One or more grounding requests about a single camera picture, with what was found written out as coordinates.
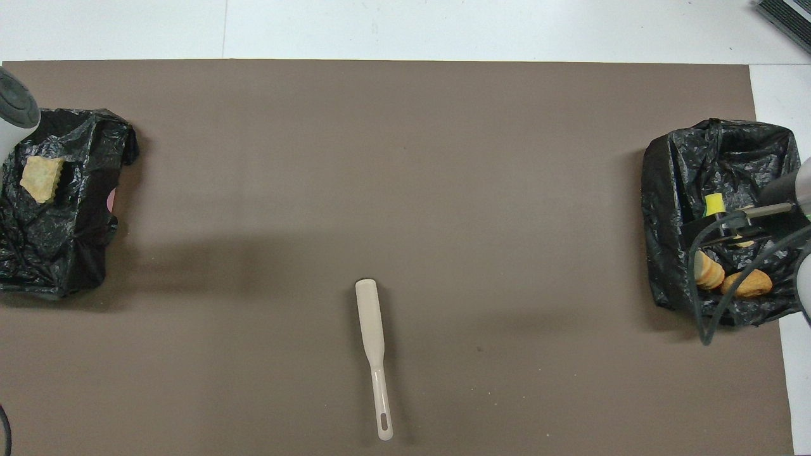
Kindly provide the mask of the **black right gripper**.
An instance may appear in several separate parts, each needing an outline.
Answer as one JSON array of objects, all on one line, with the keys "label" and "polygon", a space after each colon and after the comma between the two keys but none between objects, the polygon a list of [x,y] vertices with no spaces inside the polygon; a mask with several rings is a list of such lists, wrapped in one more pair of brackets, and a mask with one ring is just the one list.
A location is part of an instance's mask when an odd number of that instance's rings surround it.
[{"label": "black right gripper", "polygon": [[[778,204],[792,204],[799,210],[805,210],[805,168],[784,174],[767,184],[760,193],[760,206]],[[684,224],[681,234],[687,244],[698,240],[703,250],[745,249],[772,238],[767,232],[742,236],[741,231],[745,226],[748,226],[748,219],[744,214],[712,214]]]}]

